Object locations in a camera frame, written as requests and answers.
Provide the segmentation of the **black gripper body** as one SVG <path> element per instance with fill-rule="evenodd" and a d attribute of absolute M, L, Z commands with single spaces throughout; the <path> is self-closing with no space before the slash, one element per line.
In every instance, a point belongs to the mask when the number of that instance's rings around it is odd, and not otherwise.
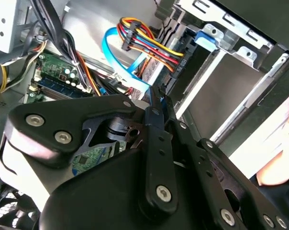
<path fill-rule="evenodd" d="M 218 230 L 198 180 L 175 165 L 178 209 L 165 219 L 152 220 L 138 204 L 140 151 L 125 151 L 61 184 L 41 213 L 41 230 Z"/>

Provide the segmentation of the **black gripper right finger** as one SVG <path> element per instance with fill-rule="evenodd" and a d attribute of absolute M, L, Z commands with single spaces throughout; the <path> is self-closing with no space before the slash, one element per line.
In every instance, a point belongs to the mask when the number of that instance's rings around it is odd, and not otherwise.
<path fill-rule="evenodd" d="M 195 144 L 185 136 L 182 140 L 180 147 L 187 158 L 187 169 L 198 180 L 219 230 L 289 230 L 289 180 L 260 185 L 255 175 L 247 178 L 211 141 Z"/>

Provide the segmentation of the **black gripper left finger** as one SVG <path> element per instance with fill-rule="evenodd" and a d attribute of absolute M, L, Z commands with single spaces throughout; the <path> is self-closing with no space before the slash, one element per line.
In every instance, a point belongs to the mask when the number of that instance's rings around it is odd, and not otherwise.
<path fill-rule="evenodd" d="M 137 134 L 126 137 L 130 146 L 125 151 L 140 151 L 144 163 L 140 210 L 149 219 L 162 220 L 178 207 L 172 136 L 165 130 L 176 118 L 171 99 L 160 99 L 153 88 L 144 101 L 149 104 L 146 109 L 123 95 L 23 104 L 8 115 L 6 142 L 48 169 L 62 169 L 77 155 L 117 140 L 119 128 L 114 122 L 130 126 Z"/>

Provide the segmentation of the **person's pale hand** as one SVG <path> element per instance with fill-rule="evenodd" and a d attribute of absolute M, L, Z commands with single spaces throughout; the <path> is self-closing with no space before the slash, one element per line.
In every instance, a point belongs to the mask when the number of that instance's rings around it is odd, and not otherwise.
<path fill-rule="evenodd" d="M 289 180 L 289 97 L 230 156 L 247 177 L 260 185 Z"/>

